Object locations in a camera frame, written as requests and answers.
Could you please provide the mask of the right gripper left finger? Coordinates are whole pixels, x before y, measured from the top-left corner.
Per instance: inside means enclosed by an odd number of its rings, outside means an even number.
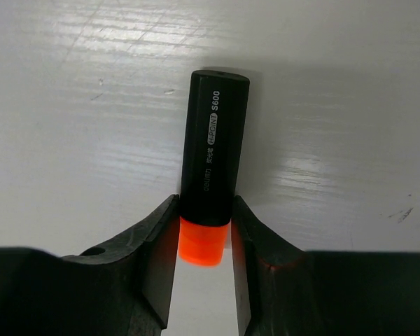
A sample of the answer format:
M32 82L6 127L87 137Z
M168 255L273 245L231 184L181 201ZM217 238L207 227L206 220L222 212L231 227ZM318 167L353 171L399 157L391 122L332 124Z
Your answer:
M159 335L168 324L179 197L80 255L0 247L0 335Z

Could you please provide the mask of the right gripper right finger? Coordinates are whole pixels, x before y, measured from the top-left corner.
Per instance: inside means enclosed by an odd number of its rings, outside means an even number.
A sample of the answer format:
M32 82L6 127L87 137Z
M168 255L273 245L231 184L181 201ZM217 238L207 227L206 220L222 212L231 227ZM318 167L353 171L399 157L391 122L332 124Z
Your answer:
M420 253L303 251L232 208L240 335L420 335Z

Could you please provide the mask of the orange black highlighter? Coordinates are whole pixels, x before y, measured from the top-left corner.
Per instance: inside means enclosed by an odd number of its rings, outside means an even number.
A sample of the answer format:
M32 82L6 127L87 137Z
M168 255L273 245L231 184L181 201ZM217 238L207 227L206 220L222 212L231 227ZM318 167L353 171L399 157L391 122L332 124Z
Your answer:
M232 218L250 81L196 70L190 77L179 200L179 256L220 264Z

